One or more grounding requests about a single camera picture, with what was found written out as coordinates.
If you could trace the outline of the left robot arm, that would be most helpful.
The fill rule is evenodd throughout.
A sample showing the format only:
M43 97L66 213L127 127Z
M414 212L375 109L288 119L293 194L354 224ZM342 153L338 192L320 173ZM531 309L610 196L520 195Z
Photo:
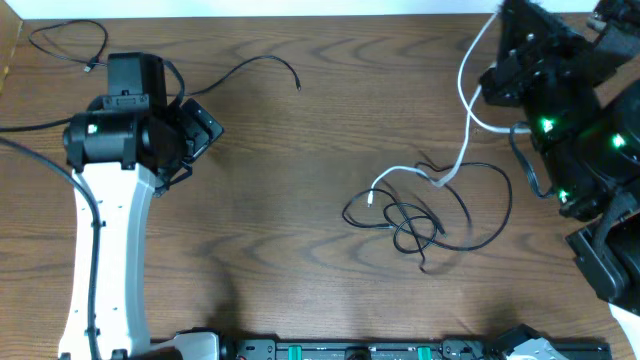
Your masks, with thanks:
M75 190L77 238L61 359L218 359L221 339L192 329L155 343L145 315L144 259L151 201L192 174L223 127L183 93L174 65L147 53L108 58L108 91L63 132Z

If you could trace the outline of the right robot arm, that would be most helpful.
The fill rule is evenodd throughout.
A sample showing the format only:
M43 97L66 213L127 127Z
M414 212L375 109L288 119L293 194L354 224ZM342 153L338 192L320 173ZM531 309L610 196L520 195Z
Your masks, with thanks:
M630 345L639 344L639 86L610 103L596 88L639 53L639 5L601 1L588 40L527 0L505 0L496 62L479 80L485 101L519 107L562 216L575 262Z

